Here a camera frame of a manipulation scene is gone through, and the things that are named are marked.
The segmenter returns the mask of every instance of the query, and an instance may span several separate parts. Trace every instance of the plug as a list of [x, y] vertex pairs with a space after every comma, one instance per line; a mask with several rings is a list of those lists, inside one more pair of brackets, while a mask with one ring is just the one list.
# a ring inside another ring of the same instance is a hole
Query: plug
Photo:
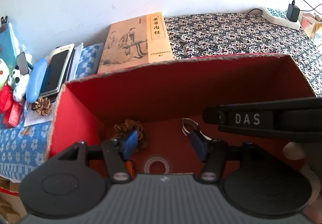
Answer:
[[297, 22], [298, 15], [300, 14], [300, 9], [296, 5], [294, 5], [294, 1], [292, 4], [289, 4], [289, 8], [287, 9], [286, 17], [289, 19], [291, 22]]

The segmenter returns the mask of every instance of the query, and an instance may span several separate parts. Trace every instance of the cardboard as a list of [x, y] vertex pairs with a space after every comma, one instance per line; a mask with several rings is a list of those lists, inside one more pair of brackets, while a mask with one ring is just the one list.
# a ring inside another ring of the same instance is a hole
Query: cardboard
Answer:
[[0, 177], [0, 183], [6, 183], [6, 182], [8, 182], [9, 180], [7, 180], [7, 179], [5, 179], [5, 178], [3, 178], [3, 177]]
[[8, 208], [11, 208], [12, 207], [10, 203], [8, 203], [5, 200], [3, 200], [3, 199], [0, 198], [0, 207], [2, 207], [2, 206], [8, 207]]
[[18, 192], [19, 191], [19, 186], [20, 186], [20, 183], [10, 182], [10, 191]]
[[9, 181], [0, 183], [0, 187], [1, 188], [4, 188], [5, 190], [10, 190], [10, 183], [9, 183]]
[[[98, 144], [113, 137], [114, 124], [133, 119], [141, 121], [149, 135], [147, 148], [131, 158], [136, 172], [143, 171], [150, 156], [160, 155], [171, 164], [171, 173], [198, 174], [203, 163], [181, 132], [181, 118], [191, 117], [209, 136], [230, 145], [252, 141], [300, 169], [303, 161], [283, 157], [286, 141], [221, 133], [216, 125], [204, 124], [201, 114], [208, 104], [313, 96], [310, 84], [285, 54], [240, 54], [144, 64], [66, 83], [57, 99], [49, 152], [53, 156], [77, 140]], [[161, 173], [164, 167], [159, 166], [151, 171]], [[103, 165], [96, 167], [99, 165], [94, 168], [104, 173]], [[225, 174], [236, 167], [234, 162], [227, 163]]]
[[159, 12], [112, 24], [98, 73], [172, 59], [164, 18]]
[[11, 208], [1, 206], [0, 210], [8, 224], [17, 224], [21, 220], [21, 216]]

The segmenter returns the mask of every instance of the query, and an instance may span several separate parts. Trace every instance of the blue gripper pad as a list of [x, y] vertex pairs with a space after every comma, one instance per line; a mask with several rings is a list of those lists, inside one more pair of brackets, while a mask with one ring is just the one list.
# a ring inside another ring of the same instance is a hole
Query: blue gripper pad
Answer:
[[123, 142], [122, 143], [123, 150], [121, 152], [121, 156], [124, 161], [130, 160], [131, 156], [133, 155], [137, 147], [138, 141], [139, 141], [139, 135], [136, 130], [132, 131], [129, 136], [126, 136], [123, 139], [121, 139], [121, 142]]
[[197, 154], [199, 160], [201, 162], [205, 162], [207, 159], [207, 151], [206, 151], [206, 139], [200, 137], [196, 131], [193, 131], [190, 134], [191, 145], [194, 148], [195, 153]]

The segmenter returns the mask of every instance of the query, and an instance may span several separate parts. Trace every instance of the blue checkered cloth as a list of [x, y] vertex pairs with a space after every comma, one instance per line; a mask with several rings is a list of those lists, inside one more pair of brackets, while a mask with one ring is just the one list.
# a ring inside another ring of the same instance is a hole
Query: blue checkered cloth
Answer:
[[[76, 79], [97, 73], [104, 44], [95, 44], [82, 50]], [[44, 163], [47, 135], [51, 121], [24, 127], [24, 116], [19, 125], [7, 129], [0, 114], [0, 176], [20, 182], [28, 173]]]
[[104, 43], [99, 43], [83, 49], [76, 70], [76, 78], [83, 78], [97, 73], [103, 48]]

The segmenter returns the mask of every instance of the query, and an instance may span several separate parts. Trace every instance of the red tag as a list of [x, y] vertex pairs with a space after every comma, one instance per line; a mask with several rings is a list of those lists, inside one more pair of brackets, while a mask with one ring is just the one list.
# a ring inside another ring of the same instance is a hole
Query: red tag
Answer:
[[20, 115], [23, 110], [24, 103], [13, 102], [12, 106], [4, 114], [3, 124], [7, 128], [18, 126]]

